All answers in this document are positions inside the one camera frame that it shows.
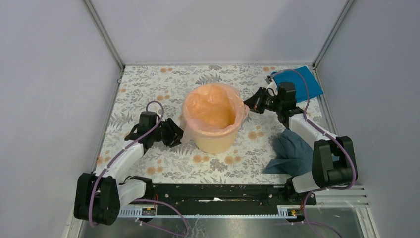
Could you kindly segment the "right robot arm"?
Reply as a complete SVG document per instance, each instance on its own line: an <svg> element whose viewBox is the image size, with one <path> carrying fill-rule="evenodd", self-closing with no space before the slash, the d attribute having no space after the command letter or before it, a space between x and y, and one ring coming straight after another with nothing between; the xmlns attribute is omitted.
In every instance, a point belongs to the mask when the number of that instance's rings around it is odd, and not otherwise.
<svg viewBox="0 0 420 238"><path fill-rule="evenodd" d="M304 192L351 188L358 176L352 140L347 136L331 134L309 119L306 110L296 105L293 83L280 83L277 90L274 86L272 83L260 87L244 104L258 114L266 110L275 112L278 121L300 136L313 150L311 170L287 182L289 187L284 190L285 200L297 204L303 199Z"/></svg>

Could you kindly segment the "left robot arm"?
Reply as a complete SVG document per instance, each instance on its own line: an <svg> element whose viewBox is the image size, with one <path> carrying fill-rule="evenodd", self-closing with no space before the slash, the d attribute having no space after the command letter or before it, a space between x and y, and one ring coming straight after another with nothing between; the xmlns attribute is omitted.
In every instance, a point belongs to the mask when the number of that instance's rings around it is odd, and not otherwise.
<svg viewBox="0 0 420 238"><path fill-rule="evenodd" d="M82 173L76 186L73 216L91 225L112 225L124 206L139 200L152 201L152 180L125 176L128 169L145 155L154 143L172 148L181 143L183 130L171 119L163 120L155 112L141 112L139 123L124 138L114 158L91 173Z"/></svg>

